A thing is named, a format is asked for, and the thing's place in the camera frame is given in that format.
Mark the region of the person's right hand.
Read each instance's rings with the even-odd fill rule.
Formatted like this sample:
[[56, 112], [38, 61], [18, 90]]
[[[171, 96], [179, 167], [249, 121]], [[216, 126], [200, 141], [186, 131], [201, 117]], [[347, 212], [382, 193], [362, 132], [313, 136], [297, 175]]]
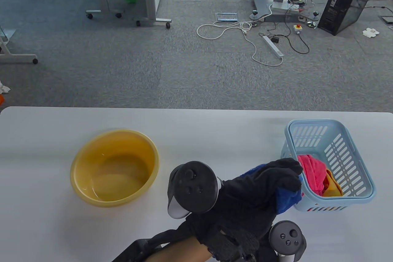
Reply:
[[266, 235], [259, 241], [259, 248], [255, 253], [256, 262], [279, 262], [277, 253], [271, 247], [269, 236]]

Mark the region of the person's left hand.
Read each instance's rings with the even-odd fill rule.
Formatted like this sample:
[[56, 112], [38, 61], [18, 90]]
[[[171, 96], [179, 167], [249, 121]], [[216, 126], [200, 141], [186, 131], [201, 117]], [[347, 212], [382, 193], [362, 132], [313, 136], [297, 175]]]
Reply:
[[217, 261], [255, 261], [259, 241], [279, 214], [277, 192], [298, 193], [300, 163], [281, 158], [223, 182], [217, 202], [204, 214], [190, 214], [185, 223]]

